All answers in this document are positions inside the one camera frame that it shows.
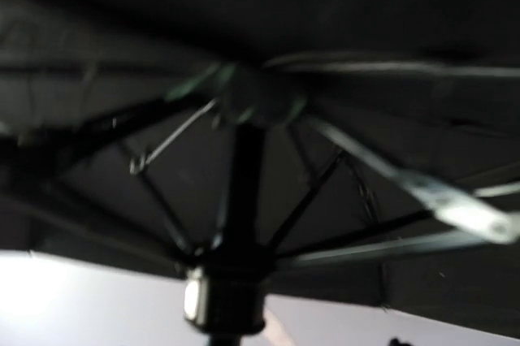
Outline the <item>pink folding umbrella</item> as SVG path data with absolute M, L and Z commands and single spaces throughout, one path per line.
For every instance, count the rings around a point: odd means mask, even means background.
M 519 0 L 1 0 L 1 249 L 519 337 Z

